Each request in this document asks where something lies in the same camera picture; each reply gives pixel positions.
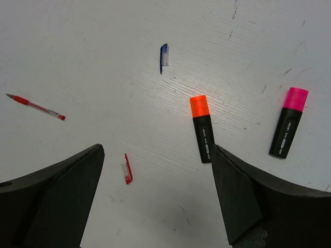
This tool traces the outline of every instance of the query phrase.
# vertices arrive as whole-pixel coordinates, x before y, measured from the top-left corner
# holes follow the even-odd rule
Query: orange highlighter
[[[210,163],[210,149],[215,141],[206,95],[192,97],[190,103],[201,162]]]

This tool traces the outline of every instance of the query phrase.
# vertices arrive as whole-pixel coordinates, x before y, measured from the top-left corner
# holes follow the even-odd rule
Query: red pen
[[[37,110],[40,110],[44,113],[47,113],[55,118],[58,118],[58,119],[61,119],[61,120],[65,120],[66,117],[64,115],[60,115],[59,113],[55,112],[55,111],[52,111],[50,109],[47,109],[45,107],[42,107],[42,106],[39,106],[38,104],[35,104],[33,102],[30,102],[29,100],[26,100],[22,97],[19,97],[19,96],[14,96],[14,95],[10,95],[10,94],[6,94],[7,96],[9,96],[11,99],[13,99],[14,101],[17,101],[19,103],[22,103],[26,106],[30,106],[30,107],[33,107]]]

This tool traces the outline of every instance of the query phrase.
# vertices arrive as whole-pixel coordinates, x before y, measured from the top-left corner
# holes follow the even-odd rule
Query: highlighter
[[[280,113],[274,139],[269,151],[270,155],[286,159],[304,111],[307,97],[307,90],[290,88]]]
[[[207,98],[205,95],[190,98],[195,135],[202,163],[210,163],[210,152],[215,143]]]

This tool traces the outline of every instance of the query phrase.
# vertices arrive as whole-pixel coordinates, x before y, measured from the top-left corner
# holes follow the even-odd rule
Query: white table
[[[330,13],[322,0],[1,1],[0,182],[101,143],[106,158],[83,248],[228,247],[189,98],[207,95],[217,144],[326,190]],[[164,43],[170,66],[160,75]],[[268,150],[291,86],[310,93],[289,156],[278,160]],[[125,152],[130,185],[120,166]]]

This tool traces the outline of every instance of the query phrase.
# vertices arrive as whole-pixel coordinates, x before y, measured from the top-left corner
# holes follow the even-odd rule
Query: red pen cap
[[[308,92],[309,91],[305,89],[291,87],[286,96],[286,100],[283,107],[303,112],[308,97]]]
[[[209,115],[209,108],[206,95],[190,98],[193,118]]]

